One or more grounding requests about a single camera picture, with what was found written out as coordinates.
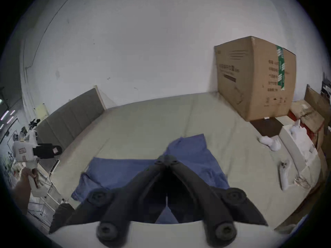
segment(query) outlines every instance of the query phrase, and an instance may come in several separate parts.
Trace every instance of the cardboard box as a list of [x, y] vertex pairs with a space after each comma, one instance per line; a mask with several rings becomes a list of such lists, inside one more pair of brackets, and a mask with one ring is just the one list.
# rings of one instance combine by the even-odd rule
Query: cardboard box
[[324, 118], [324, 134], [327, 134], [328, 125], [331, 119], [331, 109], [329, 102], [319, 93], [307, 85], [304, 100], [311, 105]]
[[307, 129], [309, 138], [319, 150], [324, 139], [324, 118], [305, 100], [294, 101], [288, 116], [294, 121], [300, 119], [300, 126]]
[[218, 91], [246, 121], [287, 115], [296, 78], [293, 53], [251, 36], [214, 49]]

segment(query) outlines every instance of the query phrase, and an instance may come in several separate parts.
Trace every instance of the mattress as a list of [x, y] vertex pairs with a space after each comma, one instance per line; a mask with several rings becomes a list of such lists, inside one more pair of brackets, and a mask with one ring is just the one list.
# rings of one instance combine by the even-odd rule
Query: mattress
[[[283, 124], [288, 118], [279, 119]], [[261, 136], [219, 93], [201, 93], [137, 102], [113, 108], [88, 126], [64, 151], [51, 180], [73, 206], [71, 198], [81, 172], [93, 157], [156, 159], [179, 137], [204, 134], [207, 147], [227, 176], [229, 185], [244, 190], [272, 228], [289, 217], [310, 189], [293, 185], [282, 191], [280, 161], [292, 160], [285, 146], [272, 152]], [[304, 170], [313, 187], [320, 173], [318, 156]], [[296, 175], [290, 171], [290, 182]]]

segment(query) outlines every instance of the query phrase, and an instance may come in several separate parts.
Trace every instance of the cable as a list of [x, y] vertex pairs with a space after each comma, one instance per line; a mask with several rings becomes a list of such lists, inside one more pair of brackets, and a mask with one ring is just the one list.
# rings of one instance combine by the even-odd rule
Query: cable
[[32, 64], [31, 64], [29, 67], [25, 67], [25, 69], [30, 68], [30, 67], [33, 66], [33, 62], [34, 62], [34, 59], [35, 59], [35, 57], [36, 57], [36, 54], [37, 54], [37, 51], [38, 51], [39, 45], [40, 45], [40, 43], [41, 43], [41, 41], [42, 41], [42, 39], [43, 39], [43, 37], [44, 37], [44, 35], [45, 35], [45, 33], [46, 33], [48, 27], [50, 26], [50, 24], [52, 23], [53, 19], [54, 19], [55, 16], [57, 15], [57, 13], [61, 10], [61, 8], [65, 5], [65, 3], [66, 3], [67, 1], [68, 1], [68, 0], [66, 0], [66, 1], [63, 3], [63, 5], [61, 5], [61, 7], [56, 11], [55, 15], [52, 17], [51, 21], [48, 23], [48, 25], [47, 25], [47, 27], [46, 27], [46, 29], [45, 29], [43, 35], [41, 36], [39, 43], [38, 43], [38, 46], [37, 46], [36, 52], [35, 52], [34, 57], [33, 57], [33, 60], [32, 60]]
[[43, 222], [40, 218], [38, 218], [35, 214], [32, 214], [29, 210], [27, 211], [30, 213], [33, 217], [35, 217], [37, 220], [39, 220], [41, 223], [45, 224], [47, 227], [50, 227], [50, 225], [47, 225], [45, 222]]

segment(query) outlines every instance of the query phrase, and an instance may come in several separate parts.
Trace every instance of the upholstered headboard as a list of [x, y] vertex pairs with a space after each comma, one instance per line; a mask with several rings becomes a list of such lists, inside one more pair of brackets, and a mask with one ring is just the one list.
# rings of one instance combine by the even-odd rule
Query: upholstered headboard
[[[61, 106], [36, 127], [38, 143], [60, 145], [63, 151], [105, 110], [97, 88], [93, 88]], [[56, 159], [41, 159], [49, 173]]]

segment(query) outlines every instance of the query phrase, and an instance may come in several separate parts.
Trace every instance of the label sticker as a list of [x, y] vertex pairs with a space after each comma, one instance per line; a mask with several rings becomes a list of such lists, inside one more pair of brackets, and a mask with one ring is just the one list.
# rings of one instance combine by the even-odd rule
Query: label sticker
[[284, 51], [282, 47], [276, 45], [277, 56], [278, 56], [278, 85], [281, 86], [281, 91], [285, 90], [284, 81], [285, 81], [285, 62], [284, 62]]

